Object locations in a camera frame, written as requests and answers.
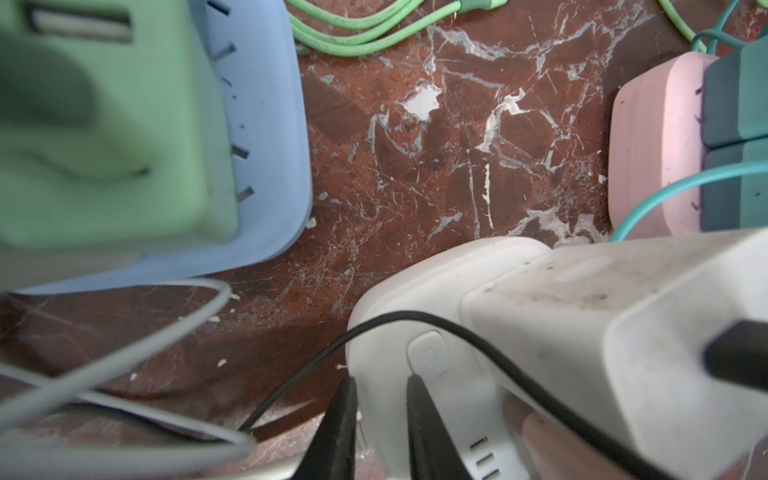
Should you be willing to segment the green plug adapter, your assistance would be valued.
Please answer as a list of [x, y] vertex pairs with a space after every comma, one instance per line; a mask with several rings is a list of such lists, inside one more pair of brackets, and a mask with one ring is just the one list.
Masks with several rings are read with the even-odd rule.
[[222, 244], [239, 214], [201, 1], [1, 5], [1, 244]]

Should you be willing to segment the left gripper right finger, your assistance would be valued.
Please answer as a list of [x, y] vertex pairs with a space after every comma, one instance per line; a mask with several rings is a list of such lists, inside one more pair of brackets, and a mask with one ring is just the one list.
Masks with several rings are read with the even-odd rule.
[[457, 449], [418, 375], [411, 375], [406, 391], [410, 474], [413, 480], [470, 480]]

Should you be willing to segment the pink power strip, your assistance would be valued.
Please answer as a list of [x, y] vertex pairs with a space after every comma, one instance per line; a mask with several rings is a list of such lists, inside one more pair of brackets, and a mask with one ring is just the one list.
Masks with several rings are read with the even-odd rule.
[[688, 52], [618, 91], [610, 125], [608, 210], [617, 228], [641, 202], [702, 170], [706, 69], [716, 57]]

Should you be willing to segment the teal plugs on pink strip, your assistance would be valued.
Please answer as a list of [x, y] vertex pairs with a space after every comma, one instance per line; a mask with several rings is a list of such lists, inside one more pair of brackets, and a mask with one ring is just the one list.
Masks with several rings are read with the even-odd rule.
[[[712, 63], [704, 73], [702, 137], [706, 170], [767, 158], [767, 39]], [[703, 231], [767, 225], [765, 174], [701, 187]]]

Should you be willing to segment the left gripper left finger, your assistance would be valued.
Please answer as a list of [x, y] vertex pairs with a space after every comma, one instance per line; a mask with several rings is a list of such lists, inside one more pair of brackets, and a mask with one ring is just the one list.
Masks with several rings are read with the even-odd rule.
[[292, 480], [348, 480], [356, 462], [356, 381], [342, 380]]

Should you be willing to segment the blue power strip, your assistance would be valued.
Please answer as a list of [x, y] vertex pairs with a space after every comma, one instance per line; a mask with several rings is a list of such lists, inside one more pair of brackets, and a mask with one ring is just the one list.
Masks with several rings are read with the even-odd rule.
[[231, 127], [240, 229], [223, 245], [146, 255], [120, 269], [24, 289], [54, 295], [201, 277], [271, 260], [300, 237], [312, 207], [303, 94], [280, 1], [196, 1]]

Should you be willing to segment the white charger block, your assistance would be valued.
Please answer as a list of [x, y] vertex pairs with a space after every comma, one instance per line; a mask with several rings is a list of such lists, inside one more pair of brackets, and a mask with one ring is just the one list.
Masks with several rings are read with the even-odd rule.
[[592, 425], [680, 479], [767, 434], [767, 397], [710, 377], [705, 346], [767, 318], [763, 229], [571, 246], [469, 293], [472, 329]]

